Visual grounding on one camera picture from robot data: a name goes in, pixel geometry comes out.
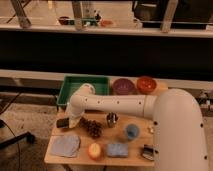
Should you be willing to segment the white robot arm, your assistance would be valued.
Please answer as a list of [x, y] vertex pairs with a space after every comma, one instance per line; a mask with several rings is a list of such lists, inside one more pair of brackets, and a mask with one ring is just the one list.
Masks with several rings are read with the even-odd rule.
[[202, 112], [190, 93], [169, 89], [158, 96], [102, 96], [86, 83], [68, 102], [66, 113], [71, 125], [76, 126], [87, 110], [151, 119], [155, 171], [209, 171]]

